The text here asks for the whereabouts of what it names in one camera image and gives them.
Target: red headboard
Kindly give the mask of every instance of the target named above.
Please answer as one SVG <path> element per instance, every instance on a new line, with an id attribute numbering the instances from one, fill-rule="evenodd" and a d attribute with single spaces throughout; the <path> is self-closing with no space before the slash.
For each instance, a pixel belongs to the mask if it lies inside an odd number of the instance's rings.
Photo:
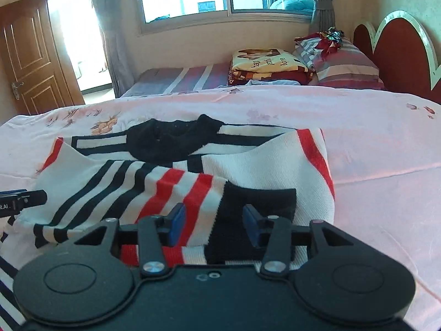
<path id="1" fill-rule="evenodd" d="M 370 23 L 354 31 L 354 45 L 380 69 L 387 90 L 441 103 L 441 66 L 425 29 L 405 11 L 395 11 L 378 31 Z"/>

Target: striped mattress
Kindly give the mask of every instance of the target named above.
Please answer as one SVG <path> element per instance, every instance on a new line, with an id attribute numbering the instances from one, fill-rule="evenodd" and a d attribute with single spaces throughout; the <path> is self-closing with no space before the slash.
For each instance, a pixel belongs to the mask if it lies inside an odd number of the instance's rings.
<path id="1" fill-rule="evenodd" d="M 153 68 L 122 97 L 143 97 L 152 94 L 198 91 L 228 85 L 230 63 L 193 68 Z"/>

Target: door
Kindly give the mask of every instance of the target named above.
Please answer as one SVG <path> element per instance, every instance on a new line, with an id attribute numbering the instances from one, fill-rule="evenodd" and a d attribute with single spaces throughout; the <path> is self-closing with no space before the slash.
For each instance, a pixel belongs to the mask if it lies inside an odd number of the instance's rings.
<path id="1" fill-rule="evenodd" d="M 35 115 L 83 105 L 78 83 L 72 78 L 72 65 L 60 61 L 65 54 L 55 46 L 46 0 L 13 3 L 1 9 L 2 13 L 7 11 L 4 16 L 13 16 L 2 20 L 0 56 L 18 111 Z"/>

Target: yellow blanket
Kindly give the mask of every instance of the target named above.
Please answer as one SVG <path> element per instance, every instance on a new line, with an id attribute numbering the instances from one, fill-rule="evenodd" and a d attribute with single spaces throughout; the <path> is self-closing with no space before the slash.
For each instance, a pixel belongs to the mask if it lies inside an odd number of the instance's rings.
<path id="1" fill-rule="evenodd" d="M 232 71 L 273 73 L 307 71 L 308 67 L 290 53 L 271 48 L 240 50 L 233 54 Z"/>

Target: doorway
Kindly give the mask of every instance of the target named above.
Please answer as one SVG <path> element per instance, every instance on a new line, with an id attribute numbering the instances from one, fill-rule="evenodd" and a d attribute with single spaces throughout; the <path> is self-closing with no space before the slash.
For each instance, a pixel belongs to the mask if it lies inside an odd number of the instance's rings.
<path id="1" fill-rule="evenodd" d="M 48 0 L 86 104 L 115 98 L 92 0 Z"/>

